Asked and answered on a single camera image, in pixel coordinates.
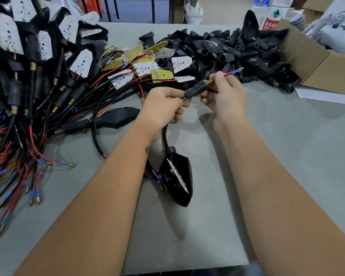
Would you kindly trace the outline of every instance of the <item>plastic bottle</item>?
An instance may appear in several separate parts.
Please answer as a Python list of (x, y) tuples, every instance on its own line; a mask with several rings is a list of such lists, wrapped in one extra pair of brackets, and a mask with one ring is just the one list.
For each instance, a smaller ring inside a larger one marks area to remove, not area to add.
[(293, 0), (273, 0), (262, 30), (274, 30), (280, 19), (283, 18), (291, 6)]
[(259, 24), (259, 29), (262, 28), (267, 14), (270, 11), (271, 2), (272, 0), (254, 0), (252, 11), (256, 15)]

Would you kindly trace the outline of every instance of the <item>table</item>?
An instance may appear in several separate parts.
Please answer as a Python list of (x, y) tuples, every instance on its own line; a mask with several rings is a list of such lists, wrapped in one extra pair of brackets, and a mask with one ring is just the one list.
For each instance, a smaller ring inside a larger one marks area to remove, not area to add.
[[(110, 43), (133, 47), (138, 37), (153, 31), (155, 40), (188, 28), (200, 34), (236, 26), (101, 23), (110, 30)], [(345, 232), (345, 105), (300, 99), (263, 82), (251, 82), (248, 118), (274, 155)], [(116, 107), (141, 107), (134, 95)], [(155, 182), (144, 180), (134, 217), (124, 274), (247, 264), (255, 260), (229, 164), (216, 134), (213, 115), (192, 100), (182, 121), (169, 126), (167, 139), (189, 157), (193, 198), (188, 208), (176, 205)], [(109, 154), (128, 126), (99, 130)], [(22, 199), (13, 222), (0, 238), (0, 276), (11, 275), (59, 214), (82, 189), (103, 160), (90, 133), (55, 138), (46, 154), (75, 168), (52, 167), (41, 180), (43, 203), (28, 206)], [(149, 159), (158, 168), (161, 140)]]

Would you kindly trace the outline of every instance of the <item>bottle label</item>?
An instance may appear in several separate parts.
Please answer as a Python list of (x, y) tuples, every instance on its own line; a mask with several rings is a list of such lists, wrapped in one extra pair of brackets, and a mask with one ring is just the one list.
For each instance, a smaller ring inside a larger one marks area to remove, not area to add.
[(263, 31), (274, 30), (280, 19), (283, 18), (289, 7), (271, 6), (266, 20), (263, 23)]
[(257, 7), (269, 7), (272, 0), (254, 0), (253, 5)]

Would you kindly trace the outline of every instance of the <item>floor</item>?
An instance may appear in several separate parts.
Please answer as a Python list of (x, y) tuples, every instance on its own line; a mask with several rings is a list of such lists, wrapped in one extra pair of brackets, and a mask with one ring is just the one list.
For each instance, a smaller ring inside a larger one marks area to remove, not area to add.
[[(116, 17), (114, 0), (107, 0), (112, 22), (152, 23), (151, 0), (117, 0), (120, 19)], [(202, 24), (241, 25), (247, 10), (254, 0), (199, 0), (203, 8)], [(103, 19), (108, 21), (104, 0)], [(156, 23), (169, 23), (169, 0), (155, 0)], [(285, 18), (291, 18), (299, 11), (289, 10)]]

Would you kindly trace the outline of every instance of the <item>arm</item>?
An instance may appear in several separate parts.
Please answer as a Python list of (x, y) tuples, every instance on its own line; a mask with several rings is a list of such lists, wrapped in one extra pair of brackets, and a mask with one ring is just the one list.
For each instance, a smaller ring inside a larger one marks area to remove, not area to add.
[(228, 157), (244, 220), (266, 275), (345, 275), (345, 234), (281, 165), (249, 124), (234, 76), (202, 94)]
[(150, 91), (136, 121), (15, 275), (120, 275), (149, 146), (179, 121), (184, 91)]

